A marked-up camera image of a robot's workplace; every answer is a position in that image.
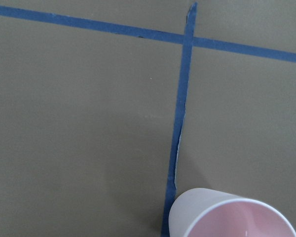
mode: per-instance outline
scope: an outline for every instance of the gray surface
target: gray surface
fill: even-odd
[[[182,34],[191,0],[7,1]],[[199,1],[195,35],[296,52],[296,0]],[[0,17],[0,236],[159,236],[181,46]],[[296,64],[195,48],[178,193],[296,228]]]
[[[159,236],[181,47],[0,17],[0,236]]]
[[[178,194],[256,198],[296,228],[296,64],[195,48],[177,175]]]

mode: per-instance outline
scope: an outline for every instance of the blue tape strip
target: blue tape strip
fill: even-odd
[[[196,47],[210,48],[296,63],[296,53],[279,51],[275,49],[261,48],[244,44],[229,43],[220,40],[197,37],[194,38],[193,45]]]
[[[179,154],[179,145],[181,140],[182,127],[185,117],[185,103],[187,97],[188,78],[189,70],[191,65],[192,48],[193,48],[193,34],[195,28],[197,3],[194,3],[187,15],[185,34],[183,38],[182,46],[182,58],[181,58],[181,69],[180,78],[177,94],[177,103],[175,111],[175,119],[173,125],[172,145],[169,161],[168,180],[166,187],[166,197],[164,202],[163,220],[161,236],[169,237],[169,212],[174,202],[176,195],[176,166],[177,158]]]
[[[146,38],[151,40],[160,40],[170,43],[182,44],[183,36],[179,34],[162,32],[132,26],[125,26],[101,21],[94,21],[82,18],[76,18],[71,16],[58,15],[53,13],[39,12],[18,9],[7,6],[0,6],[0,16],[7,16],[25,20],[40,21],[46,23],[52,23],[63,26],[78,27],[83,29],[109,32],[115,34],[121,34],[126,36],[134,36],[140,38]]]
[[[32,10],[18,9],[14,7],[0,6],[0,16],[14,17],[25,20],[40,21],[57,25],[78,27],[83,29],[115,33],[126,36],[134,36],[151,40],[159,40],[171,43],[183,43],[183,35],[169,32],[125,26],[101,21],[81,19],[76,17],[57,15]],[[197,38],[193,39],[193,46],[222,50],[227,52],[248,54],[252,56],[272,58],[282,61],[296,63],[296,53],[290,53],[268,48],[254,47],[244,44],[230,43],[214,39]]]

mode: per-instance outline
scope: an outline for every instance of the cup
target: cup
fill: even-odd
[[[210,189],[180,195],[169,214],[170,237],[296,237],[270,205]]]

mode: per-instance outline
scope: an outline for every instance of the plastic cup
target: plastic cup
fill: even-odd
[[[191,189],[173,203],[170,237],[296,237],[270,205],[210,189]]]

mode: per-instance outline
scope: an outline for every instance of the blue line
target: blue line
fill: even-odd
[[[296,53],[279,51],[275,49],[261,48],[238,43],[229,43],[215,39],[197,37],[194,37],[193,45],[196,47],[210,48],[296,63]]]
[[[18,9],[14,7],[0,6],[0,16],[7,16],[25,20],[52,23],[63,26],[77,27],[95,31],[109,32],[126,36],[134,36],[151,40],[160,40],[170,43],[182,44],[183,36],[179,34],[162,32],[132,26],[125,26],[101,21],[94,21],[53,13]]]
[[[102,31],[102,32],[108,32],[108,33],[115,33],[115,34],[126,35],[126,36],[134,36],[134,37],[146,38],[150,40],[159,40],[159,41],[170,42],[170,43],[178,43],[178,44],[183,43],[183,35],[180,35],[180,34],[174,34],[169,32],[162,32],[162,31],[132,27],[132,26],[125,26],[125,25],[107,23],[102,21],[94,21],[94,20],[58,15],[53,13],[25,10],[25,9],[19,9],[14,7],[0,6],[0,16],[13,17],[13,18],[19,18],[19,19],[25,19],[25,20],[31,20],[31,21],[46,22],[51,24],[77,27],[82,29]],[[249,46],[249,45],[238,44],[238,43],[230,43],[230,42],[225,42],[225,41],[220,41],[215,39],[194,37],[193,46],[296,63],[296,53]]]
[[[169,161],[169,171],[168,171],[168,180],[166,187],[166,197],[164,202],[163,210],[163,220],[162,220],[162,229],[161,236],[169,237],[169,212],[171,206],[174,202],[176,195],[176,166],[177,166],[177,157],[179,153],[179,145],[181,139],[181,132],[184,123],[185,117],[185,103],[187,97],[187,88],[188,88],[188,77],[189,70],[191,65],[192,57],[192,48],[193,48],[193,34],[195,28],[195,19],[197,12],[197,3],[194,3],[187,15],[185,34],[183,38],[182,46],[182,58],[181,58],[181,69],[180,69],[180,78],[177,94],[177,103],[175,111],[175,119],[173,125],[173,135],[172,135],[172,145]]]

